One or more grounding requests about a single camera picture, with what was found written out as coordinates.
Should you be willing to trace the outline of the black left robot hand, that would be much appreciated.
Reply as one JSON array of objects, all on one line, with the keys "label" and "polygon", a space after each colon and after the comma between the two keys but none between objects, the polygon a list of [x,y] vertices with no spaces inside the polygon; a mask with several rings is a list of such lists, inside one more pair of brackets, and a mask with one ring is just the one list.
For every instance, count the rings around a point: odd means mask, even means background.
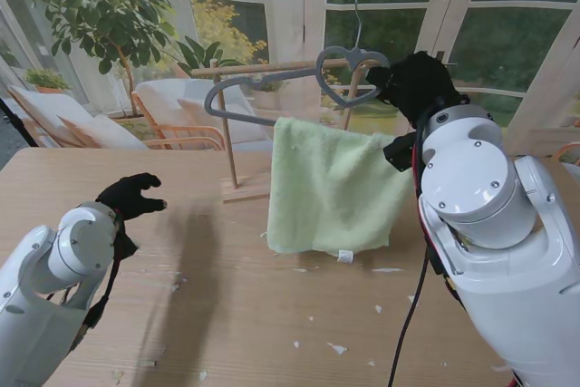
[{"label": "black left robot hand", "polygon": [[123,177],[106,188],[96,199],[119,213],[124,220],[138,218],[143,214],[162,211],[167,207],[163,199],[145,198],[143,190],[158,188],[160,179],[150,173]]}]

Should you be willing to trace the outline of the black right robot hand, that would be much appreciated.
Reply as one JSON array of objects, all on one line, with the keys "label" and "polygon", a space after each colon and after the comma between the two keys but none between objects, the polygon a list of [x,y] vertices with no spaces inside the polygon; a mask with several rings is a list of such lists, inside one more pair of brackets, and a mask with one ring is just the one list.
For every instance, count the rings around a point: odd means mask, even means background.
[{"label": "black right robot hand", "polygon": [[413,129],[425,114],[429,118],[469,104],[469,97],[455,89],[447,67],[426,52],[413,53],[391,67],[372,67],[366,80],[379,91],[377,99],[396,107]]}]

